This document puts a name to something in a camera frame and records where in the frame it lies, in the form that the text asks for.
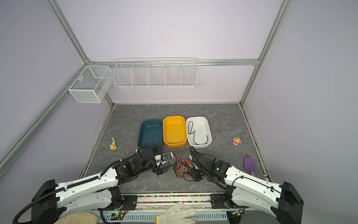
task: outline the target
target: blue tray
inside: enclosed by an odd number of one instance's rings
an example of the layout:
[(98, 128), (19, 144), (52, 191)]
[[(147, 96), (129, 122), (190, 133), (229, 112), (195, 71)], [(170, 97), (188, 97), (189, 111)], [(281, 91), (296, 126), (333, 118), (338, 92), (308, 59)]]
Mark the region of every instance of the blue tray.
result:
[(161, 120), (146, 120), (140, 126), (138, 147), (148, 143), (161, 146), (163, 142), (163, 122)]

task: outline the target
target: robotic arm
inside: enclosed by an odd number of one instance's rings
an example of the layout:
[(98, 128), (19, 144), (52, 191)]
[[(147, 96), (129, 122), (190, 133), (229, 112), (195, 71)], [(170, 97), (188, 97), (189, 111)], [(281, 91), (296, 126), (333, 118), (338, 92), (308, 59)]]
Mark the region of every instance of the robotic arm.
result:
[[(147, 146), (155, 148), (141, 151)], [(196, 167), (190, 172), (193, 180), (197, 182), (207, 178), (224, 189), (222, 195), (211, 194), (213, 209), (248, 206), (275, 216), (282, 224), (301, 223), (303, 200), (290, 183), (279, 185), (264, 181), (224, 161), (208, 159), (193, 147), (189, 150)], [(125, 198), (128, 196), (122, 196), (117, 186), (134, 180), (149, 169), (157, 175), (167, 172), (170, 168), (167, 161), (172, 158), (173, 154), (163, 154), (160, 146), (147, 144), (134, 155), (109, 164), (101, 173), (59, 184), (49, 180), (42, 185), (32, 202), (15, 216), (13, 224), (19, 224), (19, 217), (31, 207), (31, 222), (26, 224), (53, 224), (80, 211), (133, 209), (133, 204)]]

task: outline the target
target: white wall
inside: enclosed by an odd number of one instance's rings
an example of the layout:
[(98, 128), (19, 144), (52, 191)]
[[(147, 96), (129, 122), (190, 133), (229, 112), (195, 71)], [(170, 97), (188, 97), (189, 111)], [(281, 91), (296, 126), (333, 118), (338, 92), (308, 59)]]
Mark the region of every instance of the white wall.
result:
[[(0, 1), (0, 52), (2, 156), (82, 64), (41, 0)], [(68, 95), (0, 180), (1, 223), (11, 223), (43, 182), (79, 177), (107, 113), (106, 102)]]
[(244, 105), (303, 223), (357, 223), (358, 1), (297, 0)]
[(281, 0), (58, 0), (93, 61), (258, 58)]
[(118, 89), (108, 93), (115, 103), (239, 102), (254, 66), (198, 66), (197, 88)]
[(0, 1), (0, 157), (81, 67), (41, 0)]

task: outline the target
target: white mesh basket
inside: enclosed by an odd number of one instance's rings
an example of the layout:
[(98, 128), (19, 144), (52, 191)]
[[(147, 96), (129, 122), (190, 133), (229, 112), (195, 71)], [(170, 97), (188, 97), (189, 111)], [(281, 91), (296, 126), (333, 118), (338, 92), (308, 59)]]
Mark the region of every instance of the white mesh basket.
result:
[(109, 66), (89, 65), (68, 91), (79, 103), (100, 103), (113, 81)]
[(114, 86), (136, 87), (196, 87), (195, 62), (176, 63), (116, 63), (113, 68)]

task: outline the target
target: yellow figurine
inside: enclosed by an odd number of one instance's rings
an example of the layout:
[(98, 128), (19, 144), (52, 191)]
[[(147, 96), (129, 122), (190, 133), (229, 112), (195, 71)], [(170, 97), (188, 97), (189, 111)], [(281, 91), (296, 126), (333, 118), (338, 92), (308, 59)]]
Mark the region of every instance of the yellow figurine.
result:
[(114, 141), (114, 138), (112, 138), (112, 145), (110, 145), (110, 147), (111, 147), (112, 151), (117, 149), (116, 142)]

